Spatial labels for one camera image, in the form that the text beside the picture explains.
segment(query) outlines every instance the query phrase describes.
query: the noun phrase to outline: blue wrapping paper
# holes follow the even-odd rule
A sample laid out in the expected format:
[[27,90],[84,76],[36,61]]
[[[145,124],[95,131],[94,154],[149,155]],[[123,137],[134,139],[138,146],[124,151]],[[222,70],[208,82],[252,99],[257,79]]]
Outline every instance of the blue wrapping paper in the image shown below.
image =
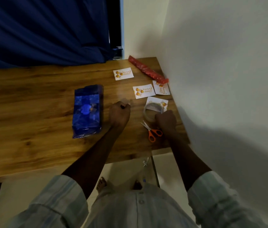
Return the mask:
[[99,133],[102,128],[103,87],[90,85],[75,90],[73,138]]

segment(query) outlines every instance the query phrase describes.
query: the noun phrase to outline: wooden table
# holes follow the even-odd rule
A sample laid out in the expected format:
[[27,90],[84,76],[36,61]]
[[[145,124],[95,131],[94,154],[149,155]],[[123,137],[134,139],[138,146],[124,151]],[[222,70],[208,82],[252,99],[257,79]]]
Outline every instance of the wooden table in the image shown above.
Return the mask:
[[[162,74],[155,57],[139,60]],[[116,81],[113,70],[128,67],[134,78]],[[152,79],[128,60],[0,70],[0,181],[19,173],[70,165],[107,131],[109,107],[123,98],[130,100],[131,116],[108,162],[149,156],[152,150],[168,147],[164,139],[151,143],[140,124],[147,98],[135,99],[132,87],[151,83]],[[102,132],[72,139],[74,90],[93,84],[104,86]],[[177,130],[189,142],[172,95],[156,97],[169,100],[168,109],[177,116]]]

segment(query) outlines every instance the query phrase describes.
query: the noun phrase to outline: fist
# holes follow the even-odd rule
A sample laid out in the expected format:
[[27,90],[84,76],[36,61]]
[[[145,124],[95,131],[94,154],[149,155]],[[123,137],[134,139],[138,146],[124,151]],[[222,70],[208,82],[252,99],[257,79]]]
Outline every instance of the fist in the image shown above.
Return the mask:
[[172,110],[167,110],[162,114],[156,114],[155,120],[164,134],[175,131],[176,117]]
[[112,127],[123,130],[130,118],[131,106],[121,101],[110,107],[110,123]]

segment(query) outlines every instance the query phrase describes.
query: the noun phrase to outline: bare foot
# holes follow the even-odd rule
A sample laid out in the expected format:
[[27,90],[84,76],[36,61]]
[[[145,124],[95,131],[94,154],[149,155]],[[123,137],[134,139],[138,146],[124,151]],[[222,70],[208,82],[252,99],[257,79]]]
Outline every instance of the bare foot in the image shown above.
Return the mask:
[[133,190],[141,190],[142,188],[143,186],[141,185],[141,183],[138,180],[136,180],[133,186]]
[[107,186],[107,181],[104,179],[104,177],[101,177],[97,183],[96,190],[98,193],[102,191],[103,188]]

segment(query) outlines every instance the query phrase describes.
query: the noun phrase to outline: scissors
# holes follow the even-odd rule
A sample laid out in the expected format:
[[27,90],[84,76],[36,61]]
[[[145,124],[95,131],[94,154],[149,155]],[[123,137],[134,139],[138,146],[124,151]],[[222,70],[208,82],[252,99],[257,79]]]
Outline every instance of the scissors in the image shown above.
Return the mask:
[[150,142],[155,142],[156,138],[154,137],[154,135],[151,133],[151,131],[153,133],[155,133],[157,136],[161,137],[162,136],[162,131],[161,130],[155,130],[155,129],[151,129],[147,123],[145,123],[145,121],[143,121],[144,123],[141,122],[141,124],[146,127],[149,130],[149,140]]

